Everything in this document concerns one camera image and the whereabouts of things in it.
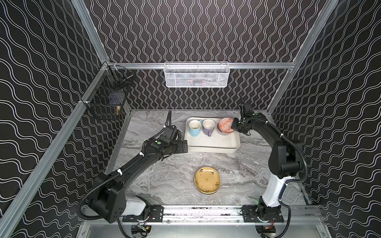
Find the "red patterned bowl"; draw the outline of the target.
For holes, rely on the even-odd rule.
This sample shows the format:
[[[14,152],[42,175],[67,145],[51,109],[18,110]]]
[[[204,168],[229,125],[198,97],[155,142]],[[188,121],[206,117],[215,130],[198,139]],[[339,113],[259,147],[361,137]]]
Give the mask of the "red patterned bowl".
[[[231,134],[235,130],[232,129],[232,124],[233,124],[233,119],[232,118],[223,118],[219,121],[217,125],[217,129],[224,134]]]

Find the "purple ceramic mug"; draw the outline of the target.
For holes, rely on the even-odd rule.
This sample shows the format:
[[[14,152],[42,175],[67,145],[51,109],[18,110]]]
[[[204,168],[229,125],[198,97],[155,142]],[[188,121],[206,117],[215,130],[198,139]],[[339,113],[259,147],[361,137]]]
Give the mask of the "purple ceramic mug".
[[[202,121],[202,131],[208,137],[211,137],[215,129],[215,121],[212,119],[205,119]]]

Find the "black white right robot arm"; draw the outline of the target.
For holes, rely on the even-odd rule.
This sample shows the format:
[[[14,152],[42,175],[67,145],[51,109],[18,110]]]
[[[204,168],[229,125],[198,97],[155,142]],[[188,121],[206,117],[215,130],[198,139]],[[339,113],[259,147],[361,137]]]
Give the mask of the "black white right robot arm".
[[[282,205],[282,196],[290,183],[304,183],[308,167],[302,152],[302,145],[289,139],[264,114],[254,112],[250,104],[240,105],[240,118],[234,118],[231,128],[239,133],[250,135],[251,131],[259,133],[271,147],[268,167],[270,181],[260,204],[265,208]]]

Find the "light blue ceramic mug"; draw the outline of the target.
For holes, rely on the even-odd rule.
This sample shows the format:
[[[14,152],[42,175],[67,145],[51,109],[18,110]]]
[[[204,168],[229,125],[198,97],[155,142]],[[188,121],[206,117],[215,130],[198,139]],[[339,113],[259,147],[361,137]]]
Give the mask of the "light blue ceramic mug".
[[[202,129],[202,120],[191,120],[189,122],[189,134],[196,137],[200,134]]]

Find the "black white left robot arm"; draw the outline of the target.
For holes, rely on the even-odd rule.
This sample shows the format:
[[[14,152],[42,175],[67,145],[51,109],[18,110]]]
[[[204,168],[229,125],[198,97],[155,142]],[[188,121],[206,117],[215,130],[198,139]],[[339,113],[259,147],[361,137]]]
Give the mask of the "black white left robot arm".
[[[117,221],[127,207],[125,189],[137,177],[159,160],[188,153],[188,142],[181,138],[176,126],[165,126],[158,138],[146,140],[141,151],[122,167],[108,175],[100,173],[92,189],[80,200],[77,215],[83,220]]]

